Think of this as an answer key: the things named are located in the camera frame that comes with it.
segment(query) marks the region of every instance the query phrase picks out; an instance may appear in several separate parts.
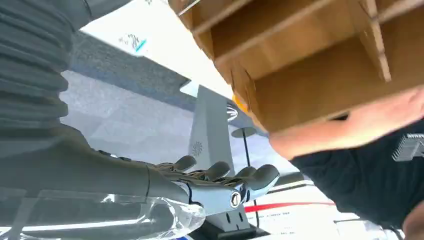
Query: white surface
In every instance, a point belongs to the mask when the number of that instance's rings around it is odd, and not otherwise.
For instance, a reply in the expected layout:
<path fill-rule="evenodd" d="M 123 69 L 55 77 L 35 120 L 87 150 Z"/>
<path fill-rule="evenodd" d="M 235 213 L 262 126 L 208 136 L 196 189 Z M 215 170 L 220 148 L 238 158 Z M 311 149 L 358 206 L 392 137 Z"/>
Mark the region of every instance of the white surface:
<path fill-rule="evenodd" d="M 164 1 L 148 4 L 134 0 L 81 30 L 129 54 L 149 58 L 228 99 L 233 97 L 231 86 Z M 125 44 L 128 35 L 136 36 L 138 44 Z M 143 40 L 145 45 L 136 52 Z"/>

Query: white logo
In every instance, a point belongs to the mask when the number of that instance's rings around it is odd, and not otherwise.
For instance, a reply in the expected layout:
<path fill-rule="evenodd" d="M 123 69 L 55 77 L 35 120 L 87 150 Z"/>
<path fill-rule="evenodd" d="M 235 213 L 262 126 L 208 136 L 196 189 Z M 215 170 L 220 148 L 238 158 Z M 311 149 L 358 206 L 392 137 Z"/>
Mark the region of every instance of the white logo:
<path fill-rule="evenodd" d="M 411 161 L 415 157 L 424 157 L 424 134 L 407 134 L 392 155 L 396 162 Z"/>

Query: black shirt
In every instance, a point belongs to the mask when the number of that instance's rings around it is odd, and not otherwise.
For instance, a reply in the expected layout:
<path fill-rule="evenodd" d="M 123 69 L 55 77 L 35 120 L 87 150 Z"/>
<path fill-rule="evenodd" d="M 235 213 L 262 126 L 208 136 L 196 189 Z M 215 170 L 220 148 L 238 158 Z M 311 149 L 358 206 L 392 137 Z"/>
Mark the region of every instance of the black shirt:
<path fill-rule="evenodd" d="M 400 229 L 424 200 L 420 134 L 424 134 L 424 120 L 362 147 L 308 154 L 292 163 L 340 212 Z"/>

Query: human arm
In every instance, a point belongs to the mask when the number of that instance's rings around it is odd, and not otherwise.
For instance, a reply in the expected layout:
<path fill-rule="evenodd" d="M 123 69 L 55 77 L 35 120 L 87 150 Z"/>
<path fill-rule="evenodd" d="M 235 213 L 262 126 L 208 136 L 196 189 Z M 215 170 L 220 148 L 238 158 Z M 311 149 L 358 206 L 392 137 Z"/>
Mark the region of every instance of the human arm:
<path fill-rule="evenodd" d="M 272 147 L 288 160 L 316 152 L 355 148 L 424 117 L 424 89 L 416 87 L 353 109 L 345 121 L 293 127 L 270 136 Z"/>

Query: robotic hand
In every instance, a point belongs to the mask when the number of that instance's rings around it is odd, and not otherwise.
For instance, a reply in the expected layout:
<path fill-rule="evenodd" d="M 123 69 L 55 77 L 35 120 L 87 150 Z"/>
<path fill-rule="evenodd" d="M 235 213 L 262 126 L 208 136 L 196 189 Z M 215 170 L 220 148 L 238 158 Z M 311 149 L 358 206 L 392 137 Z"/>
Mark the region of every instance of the robotic hand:
<path fill-rule="evenodd" d="M 194 167 L 196 163 L 194 157 L 189 155 L 175 163 L 153 165 L 140 162 L 183 189 L 187 196 L 186 203 L 202 206 L 207 216 L 234 210 L 241 204 L 265 195 L 280 176 L 279 171 L 272 165 L 263 165 L 257 170 L 249 166 L 235 176 L 226 176 L 230 167 L 222 161 L 207 170 L 183 172 Z"/>

